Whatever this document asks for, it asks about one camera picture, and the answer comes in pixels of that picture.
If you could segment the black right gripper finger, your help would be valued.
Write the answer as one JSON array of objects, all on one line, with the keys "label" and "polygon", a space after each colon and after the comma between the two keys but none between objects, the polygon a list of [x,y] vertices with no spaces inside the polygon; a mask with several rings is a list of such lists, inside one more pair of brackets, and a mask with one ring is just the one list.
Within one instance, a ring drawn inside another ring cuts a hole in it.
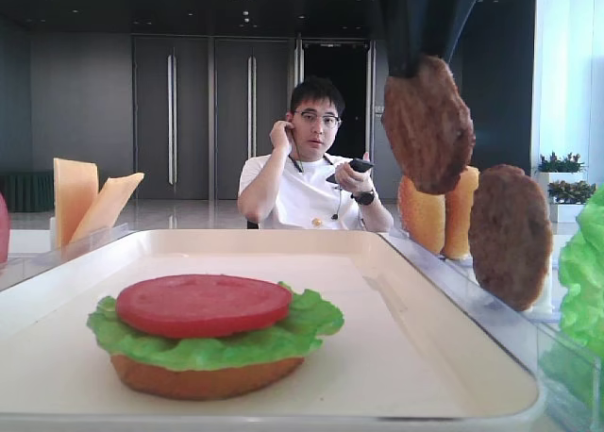
[{"label": "black right gripper finger", "polygon": [[461,31],[477,0],[428,0],[424,53],[451,59]]},{"label": "black right gripper finger", "polygon": [[389,76],[415,76],[421,55],[428,0],[377,0],[387,48]]}]

